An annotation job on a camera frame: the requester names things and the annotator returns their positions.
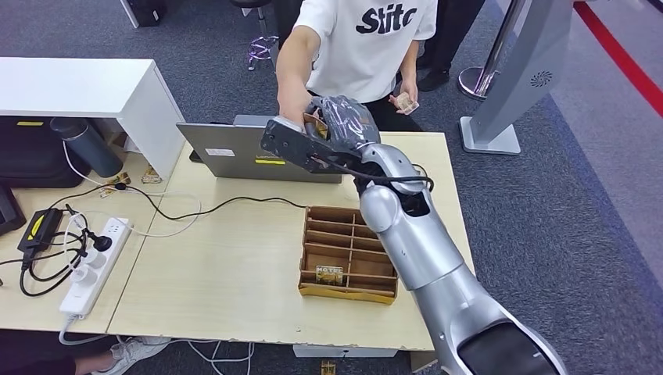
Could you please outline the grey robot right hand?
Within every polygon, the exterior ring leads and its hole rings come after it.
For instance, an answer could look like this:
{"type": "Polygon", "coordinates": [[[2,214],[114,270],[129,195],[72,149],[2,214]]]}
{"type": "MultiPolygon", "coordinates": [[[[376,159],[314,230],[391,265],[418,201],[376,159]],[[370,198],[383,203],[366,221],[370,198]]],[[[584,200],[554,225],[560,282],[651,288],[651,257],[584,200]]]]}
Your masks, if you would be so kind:
{"type": "Polygon", "coordinates": [[[344,95],[313,96],[303,116],[306,133],[337,150],[358,152],[365,145],[381,143],[368,108],[344,95]]]}

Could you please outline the person's right hand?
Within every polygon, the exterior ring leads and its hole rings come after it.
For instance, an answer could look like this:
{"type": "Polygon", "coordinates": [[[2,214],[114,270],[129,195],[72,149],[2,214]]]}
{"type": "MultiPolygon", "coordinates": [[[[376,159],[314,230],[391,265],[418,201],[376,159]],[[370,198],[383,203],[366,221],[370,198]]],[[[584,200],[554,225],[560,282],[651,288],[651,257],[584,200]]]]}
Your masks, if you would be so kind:
{"type": "Polygon", "coordinates": [[[304,128],[304,116],[312,95],[304,87],[280,87],[277,95],[279,115],[304,128]]]}

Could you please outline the person's left hand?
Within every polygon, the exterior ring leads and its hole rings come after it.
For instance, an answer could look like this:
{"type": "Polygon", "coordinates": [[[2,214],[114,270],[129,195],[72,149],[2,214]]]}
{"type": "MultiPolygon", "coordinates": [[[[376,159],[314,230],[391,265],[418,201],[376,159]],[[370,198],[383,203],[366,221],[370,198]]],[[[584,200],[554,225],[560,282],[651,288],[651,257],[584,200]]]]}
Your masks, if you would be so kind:
{"type": "Polygon", "coordinates": [[[389,102],[396,107],[400,114],[409,116],[418,107],[418,87],[415,79],[403,80],[399,86],[398,95],[390,95],[389,102]]]}

